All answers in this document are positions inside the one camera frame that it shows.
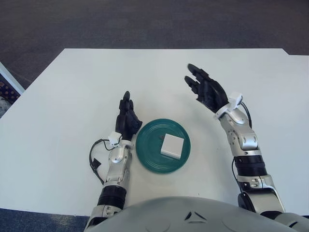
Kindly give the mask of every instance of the white square object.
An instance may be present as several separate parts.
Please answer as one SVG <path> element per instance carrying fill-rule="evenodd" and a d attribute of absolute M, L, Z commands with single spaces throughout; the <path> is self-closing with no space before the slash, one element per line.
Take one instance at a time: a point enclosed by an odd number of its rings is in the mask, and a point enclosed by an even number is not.
<path fill-rule="evenodd" d="M 183 150 L 183 138 L 174 135 L 165 134 L 164 141 L 161 147 L 161 154 L 180 159 Z"/>
<path fill-rule="evenodd" d="M 115 145 L 117 143 L 120 142 L 120 137 L 121 137 L 121 134 L 118 133 L 118 132 L 112 132 L 109 136 L 108 136 L 108 139 L 110 140 L 110 144 L 111 145 Z"/>

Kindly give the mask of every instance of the white table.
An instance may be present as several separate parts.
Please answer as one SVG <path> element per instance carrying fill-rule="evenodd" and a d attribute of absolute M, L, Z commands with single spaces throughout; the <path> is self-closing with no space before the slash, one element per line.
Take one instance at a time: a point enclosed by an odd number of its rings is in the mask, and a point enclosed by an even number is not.
<path fill-rule="evenodd" d="M 88 152 L 114 130 L 126 90 L 143 125 L 170 118 L 191 139 L 172 174 L 147 171 L 134 151 L 126 204 L 197 196 L 237 205 L 225 132 L 184 82 L 189 62 L 228 95 L 243 93 L 286 210 L 308 215 L 309 57 L 281 49 L 65 49 L 0 120 L 0 207 L 90 215 L 102 186 Z M 108 152 L 99 145 L 94 155 L 104 177 Z"/>

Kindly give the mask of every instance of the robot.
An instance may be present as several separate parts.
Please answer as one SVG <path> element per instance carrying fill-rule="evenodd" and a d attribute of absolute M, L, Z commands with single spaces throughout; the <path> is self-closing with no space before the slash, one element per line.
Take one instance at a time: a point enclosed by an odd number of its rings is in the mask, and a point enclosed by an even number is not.
<path fill-rule="evenodd" d="M 308 216 L 284 210 L 272 177 L 266 171 L 242 95 L 232 93 L 228 98 L 220 84 L 205 71 L 192 64 L 188 69 L 197 81 L 186 76 L 186 83 L 197 94 L 197 100 L 214 113 L 226 132 L 238 172 L 235 179 L 241 192 L 239 207 L 203 198 L 165 197 L 123 210 L 129 182 L 131 139 L 142 125 L 127 91 L 120 100 L 116 133 L 112 133 L 109 140 L 96 141 L 90 150 L 90 166 L 102 182 L 103 190 L 84 232 L 309 232 Z M 240 105 L 247 115 L 238 109 Z M 100 162 L 92 160 L 91 151 L 95 145 L 106 141 L 112 148 L 105 145 L 111 152 L 104 182 L 97 173 Z"/>

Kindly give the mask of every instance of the white box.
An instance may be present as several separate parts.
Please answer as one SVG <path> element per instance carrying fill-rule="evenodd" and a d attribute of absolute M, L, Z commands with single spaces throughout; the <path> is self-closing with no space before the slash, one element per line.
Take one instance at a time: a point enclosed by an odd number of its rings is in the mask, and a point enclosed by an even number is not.
<path fill-rule="evenodd" d="M 161 154 L 172 157 L 174 159 L 180 159 L 183 150 L 183 138 L 165 134 L 164 141 L 161 147 Z"/>

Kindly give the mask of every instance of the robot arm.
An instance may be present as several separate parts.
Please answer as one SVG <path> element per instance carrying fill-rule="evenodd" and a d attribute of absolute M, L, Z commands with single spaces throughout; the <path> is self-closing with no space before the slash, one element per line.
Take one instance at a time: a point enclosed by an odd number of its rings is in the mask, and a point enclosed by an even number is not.
<path fill-rule="evenodd" d="M 215 113 L 227 134 L 241 189 L 239 206 L 259 214 L 269 211 L 283 213 L 284 207 L 271 175 L 267 174 L 257 136 L 246 115 L 238 109 L 242 95 L 233 93 L 227 98 L 220 84 L 210 79 L 205 71 L 192 64 L 188 69 L 198 82 L 186 76 L 186 83 L 198 95 L 197 100 Z"/>
<path fill-rule="evenodd" d="M 94 207 L 85 231 L 112 217 L 124 208 L 129 182 L 129 166 L 132 160 L 131 148 L 133 144 L 131 139 L 140 129 L 142 122 L 138 120 L 133 111 L 133 101 L 130 100 L 128 91 L 120 100 L 119 109 L 120 114 L 116 120 L 116 132 L 112 132 L 109 136 L 112 148 L 108 149 L 104 144 L 106 149 L 111 151 L 109 154 L 109 170 L 105 182 L 97 172 L 97 168 L 101 163 L 97 159 L 92 161 L 91 151 L 95 145 L 100 142 L 105 143 L 108 140 L 100 139 L 96 141 L 90 150 L 90 167 L 103 184 L 103 189 L 98 205 Z"/>

